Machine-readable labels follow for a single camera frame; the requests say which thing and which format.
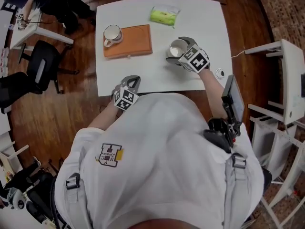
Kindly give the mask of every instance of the person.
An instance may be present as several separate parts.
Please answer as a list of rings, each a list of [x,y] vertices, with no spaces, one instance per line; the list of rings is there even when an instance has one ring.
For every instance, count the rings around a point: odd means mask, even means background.
[[[226,118],[223,87],[209,69],[199,76],[213,116]],[[55,183],[54,200],[64,220],[71,225],[66,181],[80,162],[94,229],[222,229],[230,154],[204,138],[208,125],[194,102],[153,93],[139,97],[116,120],[117,113],[110,102],[75,136]],[[247,157],[250,216],[262,197],[264,177],[244,124],[240,131],[234,151]]]
[[[30,175],[41,166],[41,162],[33,157],[33,164],[29,167],[17,172],[13,178],[5,185],[2,186],[0,181],[0,198],[5,201],[7,195],[9,193],[10,188],[19,189],[22,193],[24,193],[29,187],[33,186],[33,184],[37,181],[38,174],[34,174],[30,177]]]
[[[30,12],[35,7],[46,14],[54,15],[56,19],[64,23],[66,34],[74,33],[78,27],[78,19],[73,12],[78,14],[80,18],[93,18],[95,11],[81,0],[5,0],[7,3],[14,4],[22,9],[23,26],[26,26]]]

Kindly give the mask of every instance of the black buckle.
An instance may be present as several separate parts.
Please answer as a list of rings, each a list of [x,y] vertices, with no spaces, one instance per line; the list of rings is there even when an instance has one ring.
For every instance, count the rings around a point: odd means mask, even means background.
[[[67,190],[75,189],[80,187],[80,179],[81,176],[79,173],[74,173],[66,180],[66,188]]]
[[[247,161],[239,153],[232,154],[232,160],[233,160],[233,167],[234,168],[240,168],[240,169],[245,169],[246,168]]]

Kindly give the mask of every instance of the cup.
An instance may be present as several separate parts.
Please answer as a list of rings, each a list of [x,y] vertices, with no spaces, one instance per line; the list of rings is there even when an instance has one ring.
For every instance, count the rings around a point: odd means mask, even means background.
[[[187,42],[181,39],[173,41],[167,49],[167,56],[180,58],[184,53],[187,52],[187,45]]]
[[[119,26],[110,25],[104,31],[104,46],[109,48],[114,43],[120,43],[123,40],[123,33]]]

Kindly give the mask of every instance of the phone mount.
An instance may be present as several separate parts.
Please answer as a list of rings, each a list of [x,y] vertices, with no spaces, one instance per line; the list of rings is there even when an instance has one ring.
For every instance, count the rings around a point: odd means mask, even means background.
[[[244,102],[234,75],[228,76],[222,101],[228,118],[211,118],[208,121],[210,129],[204,130],[203,135],[209,142],[230,154],[235,138],[240,136],[244,114]]]

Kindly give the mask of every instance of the person in black clothing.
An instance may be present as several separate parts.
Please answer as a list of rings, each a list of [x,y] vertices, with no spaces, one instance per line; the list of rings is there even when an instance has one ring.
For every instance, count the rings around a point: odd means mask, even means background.
[[[80,18],[90,19],[95,17],[95,11],[81,0],[5,0],[7,3],[14,4],[19,8],[23,8],[24,25],[31,12],[33,5],[46,14],[54,15],[59,22],[64,23],[66,34],[75,32],[79,23],[73,12],[78,14]]]
[[[24,193],[30,186],[32,186],[37,180],[39,174],[30,175],[36,170],[41,163],[34,157],[34,163],[29,167],[17,172],[14,177],[2,187],[0,181],[0,197],[6,199],[9,193],[9,189],[14,187]]]

